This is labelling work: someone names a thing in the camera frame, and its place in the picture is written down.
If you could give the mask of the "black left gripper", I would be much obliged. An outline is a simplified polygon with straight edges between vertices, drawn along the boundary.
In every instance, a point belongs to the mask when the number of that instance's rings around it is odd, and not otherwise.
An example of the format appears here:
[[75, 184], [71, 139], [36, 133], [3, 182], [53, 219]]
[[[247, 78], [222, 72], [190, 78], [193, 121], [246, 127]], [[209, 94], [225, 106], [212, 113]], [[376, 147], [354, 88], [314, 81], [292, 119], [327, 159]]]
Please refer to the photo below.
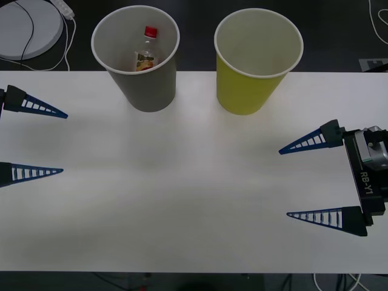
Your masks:
[[[0, 89], [0, 117], [3, 109], [11, 112], [31, 113], [62, 119], [68, 118], [68, 114], [13, 85], [8, 85], [6, 91]], [[63, 171], [64, 169], [60, 168], [1, 162], [1, 187], [46, 178]]]

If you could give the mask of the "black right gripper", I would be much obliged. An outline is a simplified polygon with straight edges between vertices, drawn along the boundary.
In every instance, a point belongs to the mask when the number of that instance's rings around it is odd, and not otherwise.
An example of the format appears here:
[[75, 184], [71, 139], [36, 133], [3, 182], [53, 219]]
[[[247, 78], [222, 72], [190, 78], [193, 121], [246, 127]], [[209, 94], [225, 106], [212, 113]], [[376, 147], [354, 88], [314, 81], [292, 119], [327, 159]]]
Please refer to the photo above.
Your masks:
[[356, 236], [367, 236], [366, 226], [373, 217], [386, 211], [387, 202], [387, 132], [345, 132], [338, 120], [331, 120], [280, 149], [280, 155], [344, 145], [354, 178], [360, 206], [304, 212], [287, 216], [314, 225]]

